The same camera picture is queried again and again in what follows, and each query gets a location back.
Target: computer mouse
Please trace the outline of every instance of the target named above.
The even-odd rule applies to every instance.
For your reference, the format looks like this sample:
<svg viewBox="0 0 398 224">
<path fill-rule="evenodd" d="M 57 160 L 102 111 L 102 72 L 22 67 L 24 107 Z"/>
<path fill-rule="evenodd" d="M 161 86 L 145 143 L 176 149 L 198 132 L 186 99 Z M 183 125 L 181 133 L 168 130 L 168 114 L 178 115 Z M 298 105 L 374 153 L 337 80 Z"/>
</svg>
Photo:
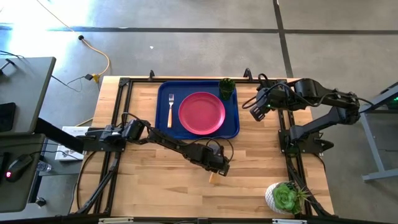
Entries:
<svg viewBox="0 0 398 224">
<path fill-rule="evenodd" d="M 15 182 L 22 177 L 28 165 L 33 161 L 32 156 L 29 154 L 20 155 L 6 171 L 6 180 L 9 182 Z"/>
</svg>

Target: wooden tabletop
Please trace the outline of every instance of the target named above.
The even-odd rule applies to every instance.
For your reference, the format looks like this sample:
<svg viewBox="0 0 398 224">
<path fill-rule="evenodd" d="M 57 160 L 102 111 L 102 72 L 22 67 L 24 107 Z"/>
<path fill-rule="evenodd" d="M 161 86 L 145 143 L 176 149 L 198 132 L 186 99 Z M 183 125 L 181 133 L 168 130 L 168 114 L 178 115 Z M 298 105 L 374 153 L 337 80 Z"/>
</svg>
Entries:
<svg viewBox="0 0 398 224">
<path fill-rule="evenodd" d="M 93 120 L 94 127 L 111 124 L 120 77 L 104 77 Z M 157 91 L 161 83 L 134 83 L 130 113 L 155 123 Z M 276 112 L 257 122 L 243 102 L 253 97 L 257 85 L 237 84 L 240 132 L 231 140 L 234 157 L 227 177 L 215 175 L 185 160 L 180 154 L 156 144 L 138 146 L 128 143 L 122 154 L 111 215 L 113 217 L 220 217 L 278 218 L 265 203 L 264 193 L 273 183 L 288 180 L 284 155 L 280 153 Z M 123 91 L 120 111 L 127 91 Z M 298 125 L 312 120 L 309 108 L 294 112 Z M 231 148 L 220 141 L 228 157 Z M 80 203 L 83 204 L 98 185 L 104 153 L 93 156 L 82 173 Z M 303 154 L 308 188 L 323 208 L 333 207 L 322 163 L 311 154 Z M 102 209 L 106 203 L 105 188 Z M 76 203 L 71 212 L 76 210 Z"/>
</svg>

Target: red plate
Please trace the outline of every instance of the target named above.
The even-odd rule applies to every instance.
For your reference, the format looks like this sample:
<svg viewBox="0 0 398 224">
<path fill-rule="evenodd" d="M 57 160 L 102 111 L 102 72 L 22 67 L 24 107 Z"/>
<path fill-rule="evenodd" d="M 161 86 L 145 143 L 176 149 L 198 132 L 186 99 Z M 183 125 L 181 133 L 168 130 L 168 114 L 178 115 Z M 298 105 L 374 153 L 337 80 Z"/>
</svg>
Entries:
<svg viewBox="0 0 398 224">
<path fill-rule="evenodd" d="M 206 135 L 221 127 L 225 108 L 221 100 L 211 93 L 192 93 L 182 101 L 178 117 L 189 132 Z"/>
</svg>

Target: desk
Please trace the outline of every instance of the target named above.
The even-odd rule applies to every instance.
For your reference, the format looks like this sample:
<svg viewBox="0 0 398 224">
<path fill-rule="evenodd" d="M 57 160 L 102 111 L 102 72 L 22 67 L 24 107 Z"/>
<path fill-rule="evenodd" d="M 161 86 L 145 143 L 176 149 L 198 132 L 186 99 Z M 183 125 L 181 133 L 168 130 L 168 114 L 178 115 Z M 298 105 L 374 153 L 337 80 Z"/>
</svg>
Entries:
<svg viewBox="0 0 398 224">
<path fill-rule="evenodd" d="M 93 120 L 94 127 L 111 124 L 119 79 L 104 77 Z M 129 112 L 153 125 L 160 84 L 135 83 Z M 257 122 L 249 110 L 241 108 L 243 102 L 257 93 L 256 87 L 254 84 L 236 85 L 241 129 L 231 140 L 235 153 L 227 177 L 217 175 L 215 183 L 210 184 L 210 173 L 189 163 L 180 154 L 155 144 L 138 146 L 128 143 L 119 165 L 111 216 L 290 217 L 274 213 L 264 200 L 268 186 L 288 180 L 288 177 L 284 155 L 279 152 L 277 113 L 268 113 L 263 121 Z M 121 105 L 125 98 L 126 91 L 123 91 Z M 312 120 L 310 109 L 294 112 L 294 116 L 298 125 Z M 220 143 L 229 156 L 231 148 L 228 143 Z M 80 203 L 84 203 L 98 185 L 103 157 L 104 153 L 100 152 L 93 156 L 82 173 Z M 321 162 L 311 154 L 303 154 L 302 157 L 308 188 L 323 208 L 333 213 Z M 106 204 L 107 196 L 108 188 L 105 188 L 102 207 Z"/>
<path fill-rule="evenodd" d="M 9 58 L 15 65 L 8 65 L 0 76 L 0 104 L 15 103 L 14 125 L 0 136 L 30 134 L 36 127 L 45 92 L 55 65 L 55 57 Z"/>
<path fill-rule="evenodd" d="M 10 158 L 6 167 L 9 167 L 10 164 L 20 155 L 40 152 L 43 148 L 41 143 L 44 142 L 44 138 L 45 136 L 43 134 L 29 134 L 0 138 L 0 152 L 10 153 Z M 33 161 L 29 164 L 22 177 L 13 183 L 6 181 L 5 176 L 0 176 L 1 212 L 20 212 L 25 208 L 26 203 L 28 202 L 29 192 L 31 191 L 32 181 L 36 173 L 39 157 L 40 153 L 33 154 Z"/>
</svg>

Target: yellow cable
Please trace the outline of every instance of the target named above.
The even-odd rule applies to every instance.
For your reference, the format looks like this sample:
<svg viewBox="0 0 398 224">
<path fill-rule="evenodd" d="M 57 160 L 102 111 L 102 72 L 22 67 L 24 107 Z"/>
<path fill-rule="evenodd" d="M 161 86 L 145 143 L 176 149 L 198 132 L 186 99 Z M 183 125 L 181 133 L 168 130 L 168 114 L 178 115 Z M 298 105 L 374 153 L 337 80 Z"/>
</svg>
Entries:
<svg viewBox="0 0 398 224">
<path fill-rule="evenodd" d="M 68 29 L 70 29 L 73 33 L 77 34 L 70 26 L 66 25 L 66 23 L 62 22 L 56 15 L 54 15 L 54 13 L 52 13 L 49 9 L 47 9 L 39 0 L 36 0 L 45 10 L 47 10 L 47 12 L 49 12 L 51 15 L 53 15 L 53 17 L 55 17 L 56 19 L 58 19 L 58 21 L 60 21 L 65 27 L 67 27 Z M 85 39 L 81 39 L 81 41 L 83 41 L 83 43 L 85 43 L 87 45 L 87 47 L 91 48 L 92 50 L 94 50 L 95 52 L 104 55 L 104 57 L 107 59 L 108 61 L 108 65 L 106 66 L 105 70 L 103 70 L 101 73 L 99 74 L 93 74 L 94 76 L 94 80 L 96 83 L 98 83 L 99 77 L 102 76 L 102 74 L 104 74 L 108 68 L 109 65 L 111 64 L 111 61 L 109 59 L 109 57 L 102 51 L 94 48 L 93 46 L 91 46 Z"/>
</svg>

